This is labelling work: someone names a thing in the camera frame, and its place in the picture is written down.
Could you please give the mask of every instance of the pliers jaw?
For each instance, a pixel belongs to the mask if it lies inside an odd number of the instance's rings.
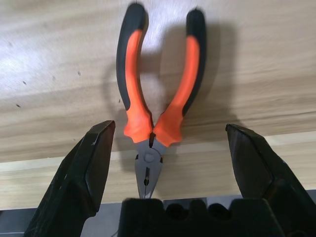
[[[153,146],[149,147],[149,140],[137,143],[138,155],[135,159],[135,173],[139,198],[151,198],[156,187],[161,168],[162,155],[166,147],[153,141]]]

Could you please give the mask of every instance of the black rubber grip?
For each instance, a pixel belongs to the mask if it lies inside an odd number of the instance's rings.
[[[205,26],[205,19],[203,13],[198,10],[194,9],[190,11],[187,15],[187,36],[194,36],[199,44],[199,63],[198,63],[198,70],[197,70],[197,78],[193,89],[189,95],[187,102],[185,103],[182,109],[182,115],[184,116],[191,104],[193,103],[195,97],[198,94],[198,90],[201,86],[204,69],[205,69],[205,62],[206,62],[206,26]]]
[[[126,11],[122,27],[120,29],[117,50],[117,80],[118,89],[122,97],[125,109],[130,107],[125,77],[125,60],[127,43],[130,36],[136,30],[143,30],[146,25],[146,12],[144,7],[138,3],[132,3]]]

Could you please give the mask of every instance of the wood grain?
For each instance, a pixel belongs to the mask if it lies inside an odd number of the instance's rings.
[[[104,202],[137,196],[134,145],[115,72],[128,0],[0,2],[0,209],[35,207],[62,157],[91,126],[117,124]],[[205,76],[168,150],[154,196],[238,193],[225,132],[267,136],[307,189],[316,188],[316,2],[148,0],[141,84],[154,121],[179,84],[185,18],[206,17]]]

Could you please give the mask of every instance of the gray surface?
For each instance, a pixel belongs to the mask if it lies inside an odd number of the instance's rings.
[[[121,203],[103,204],[95,217],[86,220],[81,237],[114,237],[119,229]]]
[[[33,209],[0,211],[0,234],[24,233],[35,213]]]
[[[314,202],[316,202],[316,190],[307,191]],[[207,206],[220,203],[229,208],[232,200],[241,198],[241,195],[218,196],[202,198]],[[164,206],[171,203],[179,203],[185,208],[189,207],[191,199],[165,200]],[[83,227],[81,237],[115,237],[119,227],[121,203],[103,204],[95,217],[89,218]],[[21,237],[35,209],[7,210],[0,212],[0,237]]]

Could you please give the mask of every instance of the pliers handle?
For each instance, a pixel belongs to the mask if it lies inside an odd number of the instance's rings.
[[[137,57],[140,40],[146,25],[146,12],[142,5],[131,4],[121,27],[117,50],[117,79],[128,122],[124,134],[139,143],[154,132],[157,141],[169,147],[180,142],[181,123],[200,88],[206,58],[206,29],[204,15],[194,9],[187,15],[185,68],[180,86],[155,128],[151,116],[143,104],[137,77]]]

